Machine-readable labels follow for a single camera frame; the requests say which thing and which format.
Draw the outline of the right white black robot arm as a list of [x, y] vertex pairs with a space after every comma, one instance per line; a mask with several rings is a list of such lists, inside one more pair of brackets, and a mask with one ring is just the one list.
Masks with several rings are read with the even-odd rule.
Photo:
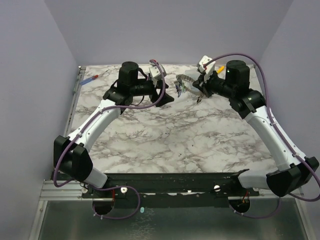
[[192, 84], [207, 98], [213, 94], [225, 97], [229, 104], [259, 135], [276, 165], [272, 172], [243, 170], [230, 182], [229, 189], [240, 196], [248, 188], [271, 190], [283, 197], [306, 184], [320, 163], [315, 157], [307, 157], [294, 146], [288, 135], [267, 109], [265, 97], [250, 88], [250, 68], [242, 60], [226, 64], [225, 78], [215, 70], [216, 62], [204, 56], [197, 64], [200, 73]]

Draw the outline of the blue keys bunch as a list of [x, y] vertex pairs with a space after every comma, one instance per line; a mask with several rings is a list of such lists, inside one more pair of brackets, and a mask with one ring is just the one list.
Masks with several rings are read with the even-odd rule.
[[174, 84], [177, 92], [177, 97], [179, 98], [183, 93], [186, 92], [185, 84], [182, 81], [178, 81], [178, 80], [176, 80]]

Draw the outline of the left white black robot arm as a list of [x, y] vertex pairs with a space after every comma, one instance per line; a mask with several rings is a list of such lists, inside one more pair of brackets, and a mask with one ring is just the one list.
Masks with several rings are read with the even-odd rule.
[[102, 97], [98, 107], [89, 118], [68, 136], [58, 136], [53, 144], [53, 183], [60, 188], [58, 172], [68, 175], [72, 180], [93, 186], [97, 196], [106, 197], [111, 190], [107, 175], [93, 166], [89, 152], [108, 125], [126, 109], [147, 109], [146, 105], [133, 105], [134, 97], [148, 96], [150, 107], [161, 107], [174, 101], [166, 93], [166, 71], [156, 60], [149, 61], [149, 73], [144, 78], [139, 65], [132, 61], [122, 63], [117, 80]]

